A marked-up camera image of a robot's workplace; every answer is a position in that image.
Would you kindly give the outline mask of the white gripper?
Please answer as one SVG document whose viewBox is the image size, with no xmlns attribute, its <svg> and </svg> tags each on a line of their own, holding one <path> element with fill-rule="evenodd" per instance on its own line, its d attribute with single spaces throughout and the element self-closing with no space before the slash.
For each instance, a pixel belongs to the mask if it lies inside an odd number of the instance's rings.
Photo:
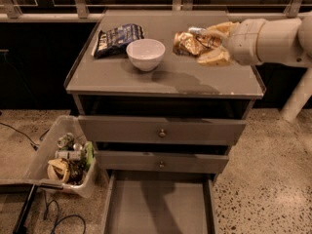
<svg viewBox="0 0 312 234">
<path fill-rule="evenodd" d="M 204 66 L 225 66 L 234 59 L 241 65 L 259 64 L 256 53 L 257 39 L 264 19 L 246 19 L 242 22 L 227 21 L 207 27 L 202 35 L 226 40 L 226 49 L 219 47 L 202 53 L 197 62 Z"/>
</svg>

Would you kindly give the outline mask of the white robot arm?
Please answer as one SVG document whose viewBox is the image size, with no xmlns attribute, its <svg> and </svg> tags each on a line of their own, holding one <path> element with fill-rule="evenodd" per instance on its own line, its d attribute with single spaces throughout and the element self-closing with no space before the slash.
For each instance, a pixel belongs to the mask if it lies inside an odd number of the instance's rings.
<svg viewBox="0 0 312 234">
<path fill-rule="evenodd" d="M 220 40 L 219 46 L 200 55 L 205 66 L 224 66 L 234 62 L 256 65 L 266 62 L 304 67 L 306 72 L 281 110 L 283 118 L 293 121 L 312 97 L 312 17 L 304 19 L 245 19 L 224 22 L 204 31 Z"/>
</svg>

